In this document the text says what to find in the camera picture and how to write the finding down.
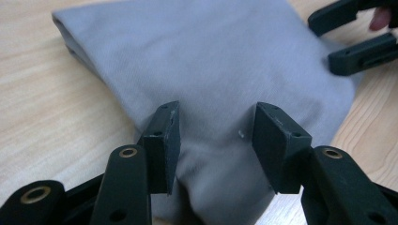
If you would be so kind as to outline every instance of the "tabletop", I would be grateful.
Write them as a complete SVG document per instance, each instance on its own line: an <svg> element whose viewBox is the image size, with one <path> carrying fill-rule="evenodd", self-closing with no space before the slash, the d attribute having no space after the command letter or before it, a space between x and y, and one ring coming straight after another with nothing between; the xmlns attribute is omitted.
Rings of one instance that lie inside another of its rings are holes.
<svg viewBox="0 0 398 225"><path fill-rule="evenodd" d="M132 143L134 125L107 87L71 57L52 22L55 9L99 0L0 1L0 203L31 182L66 189L103 173L110 152ZM331 0L289 0L306 21ZM352 45L368 31L359 14L325 38ZM398 190L398 62L366 71L331 145L378 184ZM278 196L257 224L305 224L299 196Z"/></svg>

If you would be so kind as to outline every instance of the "towel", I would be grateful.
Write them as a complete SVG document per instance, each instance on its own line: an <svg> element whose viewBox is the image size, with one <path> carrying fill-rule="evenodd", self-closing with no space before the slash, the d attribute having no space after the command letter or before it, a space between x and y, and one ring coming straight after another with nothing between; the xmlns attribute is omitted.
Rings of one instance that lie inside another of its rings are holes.
<svg viewBox="0 0 398 225"><path fill-rule="evenodd" d="M339 46L284 0L134 0L53 17L137 137L157 107L180 102L174 192L152 196L153 215L175 224L254 224L274 195L251 145L256 102L281 107L314 145L329 144L360 80L330 74L325 59Z"/></svg>

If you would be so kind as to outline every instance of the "folded cloth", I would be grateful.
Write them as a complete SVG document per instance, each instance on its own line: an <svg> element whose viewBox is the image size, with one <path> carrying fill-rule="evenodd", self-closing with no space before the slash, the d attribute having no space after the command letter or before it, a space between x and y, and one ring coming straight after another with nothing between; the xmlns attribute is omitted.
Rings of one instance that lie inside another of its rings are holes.
<svg viewBox="0 0 398 225"><path fill-rule="evenodd" d="M284 0L134 0L56 11L54 22L137 136L158 106L180 101L176 193L152 197L153 215L174 223L190 206L205 224L254 224L273 197L251 148L255 103L281 107L314 145L328 144L360 78L329 73L336 47Z"/></svg>

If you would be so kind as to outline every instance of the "cloth fold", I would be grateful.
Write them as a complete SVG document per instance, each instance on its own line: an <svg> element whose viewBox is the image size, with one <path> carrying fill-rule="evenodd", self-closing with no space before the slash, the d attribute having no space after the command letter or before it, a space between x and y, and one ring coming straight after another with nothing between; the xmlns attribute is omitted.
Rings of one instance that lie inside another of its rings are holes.
<svg viewBox="0 0 398 225"><path fill-rule="evenodd" d="M176 191L154 216L254 224L272 199L251 148L254 105L281 107L329 144L360 75L329 73L338 48L313 35L284 0L135 0L54 12L70 53L112 90L137 135L163 103L180 101Z"/></svg>

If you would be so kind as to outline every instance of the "light wood surface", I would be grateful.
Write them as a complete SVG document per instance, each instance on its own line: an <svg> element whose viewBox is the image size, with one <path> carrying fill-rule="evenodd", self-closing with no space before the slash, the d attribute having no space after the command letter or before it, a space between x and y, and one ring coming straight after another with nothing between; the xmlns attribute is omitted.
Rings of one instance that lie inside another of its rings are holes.
<svg viewBox="0 0 398 225"><path fill-rule="evenodd" d="M132 143L132 122L105 85L69 55L52 22L55 9L93 2L98 0L0 1L1 204L37 180L58 180L73 188L103 173L112 150ZM331 1L289 2L306 21ZM351 45L379 35L367 29L372 13L361 13L326 38ZM397 72L398 62L392 62L366 73L332 144L351 154L373 181L395 190ZM258 221L304 223L296 195L278 196Z"/></svg>

